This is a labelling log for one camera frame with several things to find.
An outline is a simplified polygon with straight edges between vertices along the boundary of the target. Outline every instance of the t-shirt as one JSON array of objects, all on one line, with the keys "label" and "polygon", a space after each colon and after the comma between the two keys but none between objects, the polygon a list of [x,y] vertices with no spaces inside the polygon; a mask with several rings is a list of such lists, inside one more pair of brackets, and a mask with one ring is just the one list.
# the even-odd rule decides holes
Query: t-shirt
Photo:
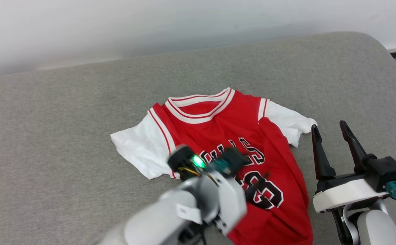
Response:
[{"label": "t-shirt", "polygon": [[268,99],[226,88],[213,96],[170,97],[155,104],[135,127],[111,135],[117,151],[148,179],[168,174],[176,147],[186,144],[206,162],[226,147],[247,153],[250,163],[237,174],[246,190],[265,178],[247,204],[247,214],[229,233],[236,244],[311,245],[304,178],[289,144],[316,121]]}]

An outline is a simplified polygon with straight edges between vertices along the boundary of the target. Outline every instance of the green light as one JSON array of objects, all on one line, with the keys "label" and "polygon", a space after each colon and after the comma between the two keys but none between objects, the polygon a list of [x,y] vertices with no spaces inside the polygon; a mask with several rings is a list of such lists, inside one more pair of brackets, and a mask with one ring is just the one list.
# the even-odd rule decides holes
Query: green light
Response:
[{"label": "green light", "polygon": [[198,157],[197,155],[194,155],[191,160],[192,160],[192,163],[195,164],[195,166],[200,167],[200,168],[205,168],[205,163],[201,159],[201,157]]}]

